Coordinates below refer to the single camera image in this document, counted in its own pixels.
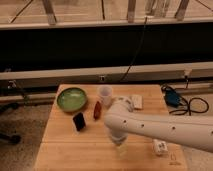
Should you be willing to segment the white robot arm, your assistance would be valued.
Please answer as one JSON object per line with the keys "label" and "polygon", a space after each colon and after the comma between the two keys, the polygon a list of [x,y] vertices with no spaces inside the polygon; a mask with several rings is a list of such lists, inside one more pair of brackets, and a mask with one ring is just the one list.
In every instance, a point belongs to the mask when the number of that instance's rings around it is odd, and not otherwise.
{"label": "white robot arm", "polygon": [[120,96],[106,111],[104,124],[117,146],[135,134],[213,153],[213,117],[135,113],[132,100]]}

